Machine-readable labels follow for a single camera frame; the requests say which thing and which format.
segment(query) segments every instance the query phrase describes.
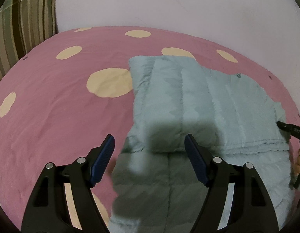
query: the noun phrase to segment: white wall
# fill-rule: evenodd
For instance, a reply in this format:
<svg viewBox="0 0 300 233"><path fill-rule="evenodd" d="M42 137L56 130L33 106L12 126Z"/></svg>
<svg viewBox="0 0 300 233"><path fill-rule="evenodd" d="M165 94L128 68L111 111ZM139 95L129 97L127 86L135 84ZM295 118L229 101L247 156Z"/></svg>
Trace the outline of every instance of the white wall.
<svg viewBox="0 0 300 233"><path fill-rule="evenodd" d="M300 111L300 9L294 0L56 0L59 31L145 26L202 37L275 74Z"/></svg>

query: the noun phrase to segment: striped fabric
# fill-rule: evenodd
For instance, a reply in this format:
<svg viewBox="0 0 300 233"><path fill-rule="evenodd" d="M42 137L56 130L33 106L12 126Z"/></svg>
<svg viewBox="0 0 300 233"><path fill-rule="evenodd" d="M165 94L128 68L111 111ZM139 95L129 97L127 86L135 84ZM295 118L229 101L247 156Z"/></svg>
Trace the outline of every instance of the striped fabric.
<svg viewBox="0 0 300 233"><path fill-rule="evenodd" d="M0 80L57 32L55 0L6 0L0 8Z"/></svg>

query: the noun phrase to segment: silver screw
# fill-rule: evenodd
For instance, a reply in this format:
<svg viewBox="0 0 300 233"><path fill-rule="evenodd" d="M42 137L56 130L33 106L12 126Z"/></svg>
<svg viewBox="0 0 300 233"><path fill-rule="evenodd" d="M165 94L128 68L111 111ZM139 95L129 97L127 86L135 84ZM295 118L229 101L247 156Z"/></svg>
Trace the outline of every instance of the silver screw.
<svg viewBox="0 0 300 233"><path fill-rule="evenodd" d="M253 164L252 163L246 163L246 167L249 168L249 169L252 169L253 168Z"/></svg>
<svg viewBox="0 0 300 233"><path fill-rule="evenodd" d="M86 161L86 159L84 157L80 157L80 158L77 159L77 162L79 164L83 164L85 161Z"/></svg>
<svg viewBox="0 0 300 233"><path fill-rule="evenodd" d="M221 163L222 162L222 159L219 158L219 157L214 157L213 160L214 160L215 163Z"/></svg>
<svg viewBox="0 0 300 233"><path fill-rule="evenodd" d="M45 167L46 169L51 169L53 166L54 166L53 163L47 163Z"/></svg>

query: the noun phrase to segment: mattress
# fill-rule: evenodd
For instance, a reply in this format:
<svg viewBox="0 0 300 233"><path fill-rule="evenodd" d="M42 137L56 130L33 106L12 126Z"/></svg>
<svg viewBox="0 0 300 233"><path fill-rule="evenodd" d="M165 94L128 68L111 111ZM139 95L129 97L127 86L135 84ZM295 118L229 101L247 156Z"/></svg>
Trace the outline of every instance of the mattress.
<svg viewBox="0 0 300 233"><path fill-rule="evenodd" d="M110 175L133 125L128 60L162 54L194 57L206 68L249 76L282 104L288 123L300 125L295 103L278 78L216 43L141 27L56 34L31 50L0 82L0 203L17 227L46 163L69 164L112 134L115 152L92 190L108 221L117 197ZM296 154L298 147L292 139L291 152Z"/></svg>

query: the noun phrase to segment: pink bed sheet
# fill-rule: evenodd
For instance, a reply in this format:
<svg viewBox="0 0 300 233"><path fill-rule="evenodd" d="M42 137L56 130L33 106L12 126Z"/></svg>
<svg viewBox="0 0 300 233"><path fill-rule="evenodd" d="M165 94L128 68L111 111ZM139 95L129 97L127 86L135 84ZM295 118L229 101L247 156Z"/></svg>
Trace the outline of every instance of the pink bed sheet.
<svg viewBox="0 0 300 233"><path fill-rule="evenodd" d="M151 35L135 38L125 34L131 30ZM82 50L67 59L56 58L71 46L81 46ZM0 117L0 203L17 227L45 164L69 164L100 145L107 134L115 137L115 152L93 192L110 214L117 195L112 190L110 173L133 124L134 95L130 91L114 98L98 97L87 89L87 80L92 73L106 68L129 69L129 58L162 55L166 47L190 52L207 68L248 75L273 101L281 102L288 123L300 125L295 103L278 78L216 43L141 27L95 27L59 33L30 51L0 82L0 106L7 95L16 93L9 112ZM237 63L223 58L217 50L229 53ZM299 143L292 139L291 144L295 156Z"/></svg>

